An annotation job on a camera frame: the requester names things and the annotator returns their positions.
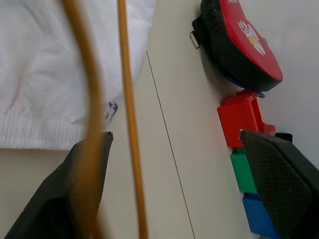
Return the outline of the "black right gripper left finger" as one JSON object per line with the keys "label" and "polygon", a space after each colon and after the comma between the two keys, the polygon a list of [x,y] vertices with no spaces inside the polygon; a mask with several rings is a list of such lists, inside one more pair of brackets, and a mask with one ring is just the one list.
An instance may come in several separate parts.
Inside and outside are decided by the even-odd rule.
{"label": "black right gripper left finger", "polygon": [[75,223],[68,200],[70,177],[80,149],[81,143],[78,142],[64,161],[42,181],[5,238],[80,238],[80,229]]}

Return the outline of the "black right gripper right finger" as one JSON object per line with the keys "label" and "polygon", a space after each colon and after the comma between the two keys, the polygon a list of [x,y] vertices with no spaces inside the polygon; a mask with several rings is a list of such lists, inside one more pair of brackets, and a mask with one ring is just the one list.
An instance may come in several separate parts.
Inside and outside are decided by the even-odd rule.
{"label": "black right gripper right finger", "polygon": [[285,139],[241,130],[255,187],[282,239],[319,237],[319,171]]}

